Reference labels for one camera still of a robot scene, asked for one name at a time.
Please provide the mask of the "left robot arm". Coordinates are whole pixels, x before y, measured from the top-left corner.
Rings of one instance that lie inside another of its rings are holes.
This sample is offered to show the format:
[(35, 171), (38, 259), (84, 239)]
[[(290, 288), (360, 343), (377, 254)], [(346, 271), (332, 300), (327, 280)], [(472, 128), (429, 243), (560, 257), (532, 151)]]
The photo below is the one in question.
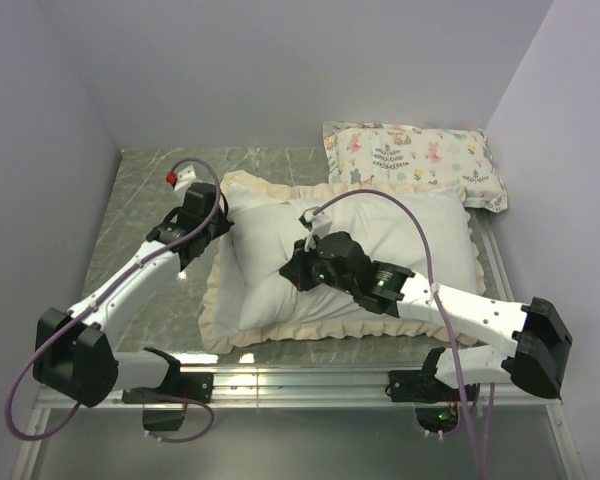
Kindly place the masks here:
[(181, 396), (181, 364), (175, 357), (154, 348), (117, 353), (114, 345), (149, 297), (231, 226), (219, 187), (190, 185), (182, 205), (95, 293), (67, 312), (51, 308), (40, 317), (34, 379), (86, 407), (118, 390), (147, 390), (159, 402)]

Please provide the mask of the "grey and cream ruffled pillowcase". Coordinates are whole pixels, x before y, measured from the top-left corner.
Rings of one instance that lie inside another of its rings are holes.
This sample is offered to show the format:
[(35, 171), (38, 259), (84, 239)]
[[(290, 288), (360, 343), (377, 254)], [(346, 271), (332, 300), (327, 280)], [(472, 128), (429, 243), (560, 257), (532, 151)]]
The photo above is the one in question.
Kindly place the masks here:
[[(364, 193), (359, 185), (339, 183), (291, 187), (269, 183), (244, 171), (235, 171), (226, 174), (221, 183), (226, 199), (228, 189), (232, 185), (242, 185), (256, 193), (270, 193), (275, 198), (282, 200), (305, 198), (311, 192), (318, 194), (330, 192), (333, 195), (332, 198), (340, 201), (355, 194), (374, 194), (387, 198), (391, 193), (430, 192), (434, 189), (447, 188), (459, 192), (462, 204), (466, 197), (465, 189), (457, 184), (423, 187), (380, 184)], [(279, 323), (262, 329), (242, 332), (238, 329), (237, 324), (240, 314), (240, 302), (245, 293), (245, 284), (240, 272), (225, 273), (224, 271), (234, 257), (232, 253), (224, 252), (221, 247), (227, 234), (219, 240), (219, 252), (214, 259), (207, 280), (207, 291), (203, 297), (203, 312), (198, 320), (203, 345), (210, 353), (225, 354), (235, 347), (246, 347), (267, 340), (319, 340), (326, 337), (361, 338), (367, 335), (393, 337), (426, 335), (442, 341), (448, 338), (448, 334), (442, 326), (418, 320), (401, 321), (388, 315), (381, 315), (384, 319), (380, 323), (346, 323), (343, 321), (327, 321), (325, 323), (317, 321), (301, 324)]]

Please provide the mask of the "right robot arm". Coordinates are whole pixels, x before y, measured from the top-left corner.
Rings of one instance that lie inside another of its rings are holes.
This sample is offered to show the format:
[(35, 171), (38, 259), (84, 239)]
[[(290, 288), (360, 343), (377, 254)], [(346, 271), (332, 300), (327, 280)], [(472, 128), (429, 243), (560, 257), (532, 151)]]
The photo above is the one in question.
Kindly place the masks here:
[(513, 384), (543, 399), (561, 394), (573, 337), (546, 299), (499, 301), (434, 285), (407, 267), (370, 259), (346, 232), (312, 247), (296, 241), (279, 273), (300, 292), (329, 286), (372, 314), (449, 326), (453, 334), (480, 341), (461, 351), (432, 350), (408, 389), (416, 402), (432, 403), (462, 386), (486, 383)]

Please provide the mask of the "white pillow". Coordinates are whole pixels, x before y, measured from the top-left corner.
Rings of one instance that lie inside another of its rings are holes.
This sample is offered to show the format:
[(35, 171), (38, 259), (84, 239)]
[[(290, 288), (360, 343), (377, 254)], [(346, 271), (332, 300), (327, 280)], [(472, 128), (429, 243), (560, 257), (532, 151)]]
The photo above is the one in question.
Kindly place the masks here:
[[(227, 192), (233, 226), (221, 245), (233, 254), (225, 273), (240, 272), (245, 293), (237, 327), (246, 332), (279, 323), (320, 321), (380, 323), (383, 316), (356, 305), (328, 286), (300, 293), (279, 270), (293, 253), (294, 243), (307, 235), (301, 214), (332, 198), (311, 192), (305, 198), (282, 200), (242, 185)], [(481, 295), (486, 288), (471, 241), (458, 191), (391, 193), (387, 198), (355, 194), (325, 210), (333, 231), (345, 231), (373, 260), (432, 272), (439, 283)]]

